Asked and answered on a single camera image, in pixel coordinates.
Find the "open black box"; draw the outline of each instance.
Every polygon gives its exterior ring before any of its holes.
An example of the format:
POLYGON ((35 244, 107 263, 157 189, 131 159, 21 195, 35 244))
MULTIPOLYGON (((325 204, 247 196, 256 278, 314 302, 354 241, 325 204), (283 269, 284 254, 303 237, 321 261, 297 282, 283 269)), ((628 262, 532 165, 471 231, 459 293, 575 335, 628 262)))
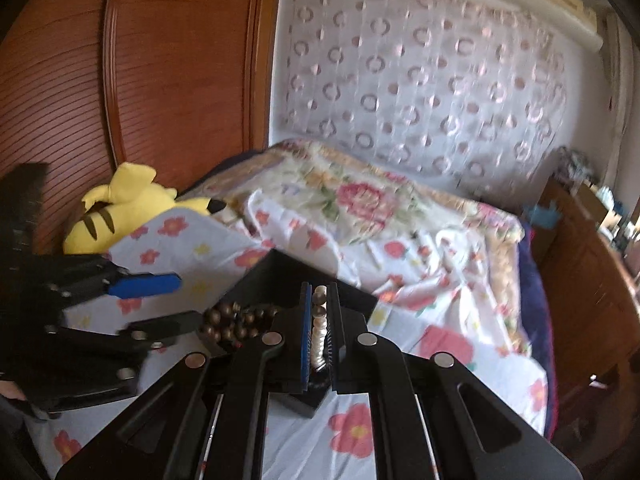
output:
MULTIPOLYGON (((311 284, 313 289, 318 285, 335 282, 338 286, 340 305, 360 312, 367 321, 378 303, 375 296, 276 249, 269 251, 218 301, 237 301, 242 306, 273 303, 283 308, 291 308, 298 306, 303 282, 311 284)), ((327 391, 328 388, 321 388, 309 390, 303 395, 273 394, 272 397, 288 408, 311 418, 327 391)))

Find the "floral quilt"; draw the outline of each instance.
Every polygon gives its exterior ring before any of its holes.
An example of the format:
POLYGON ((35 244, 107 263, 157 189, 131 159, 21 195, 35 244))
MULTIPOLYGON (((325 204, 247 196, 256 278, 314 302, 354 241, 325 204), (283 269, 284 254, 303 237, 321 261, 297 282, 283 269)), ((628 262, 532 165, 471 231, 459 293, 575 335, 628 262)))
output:
MULTIPOLYGON (((275 212, 266 209, 267 206, 266 202, 260 200, 248 205, 255 207, 251 212, 255 227, 265 229, 265 237, 273 236, 279 242, 276 231, 266 231, 275 218, 271 216, 275 212)), ((324 254, 325 264, 332 262, 332 252, 328 246, 334 242, 327 231, 319 226, 317 230, 304 227, 301 216, 284 218, 288 221, 286 228, 290 229, 287 232, 294 234, 294 241, 288 245, 289 251, 299 258, 312 253, 324 254)), ((483 254, 482 237, 463 242, 456 238, 456 232, 450 232, 447 236, 452 246, 473 243, 470 250, 483 254)), ((452 264, 457 257, 452 255, 449 258, 441 253, 438 256, 440 259, 436 259, 434 254, 442 251, 442 244, 432 245, 432 240, 411 242, 400 234, 392 241, 379 243, 381 245, 371 246, 370 250, 379 251, 380 258, 386 254, 385 260, 398 263, 396 273, 407 281, 413 279, 410 260, 424 261, 422 258, 425 258, 425 265, 437 270, 441 267, 442 259, 452 264), (430 252, 427 254, 423 249, 420 254, 416 247, 428 247, 430 252)), ((177 272, 182 277, 181 288, 165 296, 132 300, 103 296, 68 309, 67 322, 82 330, 116 333, 129 322, 180 312, 186 306, 203 312, 268 252, 265 245, 269 244, 240 235, 193 211, 172 209, 121 240, 111 249, 110 257, 132 272, 177 272)), ((353 257, 353 254, 345 255, 345 259, 353 257)), ((486 264, 484 256, 470 262, 476 270, 481 270, 486 264)), ((449 283, 442 283, 442 290, 448 290, 452 296, 456 290, 456 280, 460 280, 460 277, 453 272, 441 272, 434 275, 433 280, 449 280, 449 283)), ((399 278, 393 276, 389 281, 391 283, 387 283, 384 290, 379 292, 380 296, 384 296, 388 290, 400 295, 402 287, 399 278)), ((402 298, 398 301, 408 307, 380 301, 369 321, 369 330, 391 339, 403 351, 425 358, 437 351, 451 352, 536 431, 542 433, 547 383, 544 371, 535 361, 511 352, 504 346, 463 336, 457 330, 441 326, 437 320, 432 322, 428 314, 433 314, 434 309, 415 306, 413 300, 405 296, 402 298), (426 310, 416 317, 422 308, 426 310)), ((425 301, 420 300, 419 303, 425 304, 425 301)), ((170 348, 153 351, 143 368, 140 389, 151 386, 191 351, 206 352, 193 334, 181 336, 170 348)), ((132 399, 127 399, 65 412, 60 418, 47 423, 28 421, 34 445, 51 477, 54 478, 63 463, 70 460, 131 402, 132 399)), ((312 419, 303 418, 274 400, 269 405, 267 427, 263 479, 370 480, 376 477, 371 416, 366 395, 338 396, 330 393, 312 419)))
POLYGON ((528 354, 520 327, 518 219, 419 185, 317 141, 289 140, 207 180, 187 197, 222 198, 225 224, 308 259, 452 330, 528 354), (433 320, 432 312, 427 316, 433 320))

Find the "yellow plush toy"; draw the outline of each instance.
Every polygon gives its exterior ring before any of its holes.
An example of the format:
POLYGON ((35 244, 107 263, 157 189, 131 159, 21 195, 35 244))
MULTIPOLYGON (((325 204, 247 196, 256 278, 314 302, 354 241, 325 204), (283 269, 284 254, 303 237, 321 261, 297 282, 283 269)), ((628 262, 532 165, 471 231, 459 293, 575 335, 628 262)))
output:
POLYGON ((97 202, 109 205, 84 215, 73 226, 63 245, 65 253, 105 253, 114 243, 174 207, 209 214, 209 198, 176 203, 177 191, 155 184, 155 177, 156 170, 149 166, 129 162, 119 165, 110 184, 94 187, 82 198, 85 211, 97 202))

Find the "wooden wardrobe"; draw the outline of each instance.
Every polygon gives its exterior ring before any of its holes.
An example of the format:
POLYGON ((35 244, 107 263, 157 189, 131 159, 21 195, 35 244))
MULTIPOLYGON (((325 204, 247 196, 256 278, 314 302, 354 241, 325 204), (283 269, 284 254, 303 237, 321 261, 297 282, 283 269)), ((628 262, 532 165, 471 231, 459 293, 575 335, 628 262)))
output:
POLYGON ((278 0, 28 0, 0 43, 0 176, 49 163, 35 248, 124 161, 184 189, 265 146, 278 0))

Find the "black ear tip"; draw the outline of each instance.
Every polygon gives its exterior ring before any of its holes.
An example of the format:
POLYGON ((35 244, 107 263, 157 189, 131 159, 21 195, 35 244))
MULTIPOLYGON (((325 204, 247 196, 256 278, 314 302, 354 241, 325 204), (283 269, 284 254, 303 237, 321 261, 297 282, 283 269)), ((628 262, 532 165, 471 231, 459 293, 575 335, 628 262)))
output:
POLYGON ((207 205, 207 211, 211 214, 215 214, 218 211, 222 211, 226 207, 226 202, 224 200, 216 200, 212 198, 209 200, 209 205, 207 205))

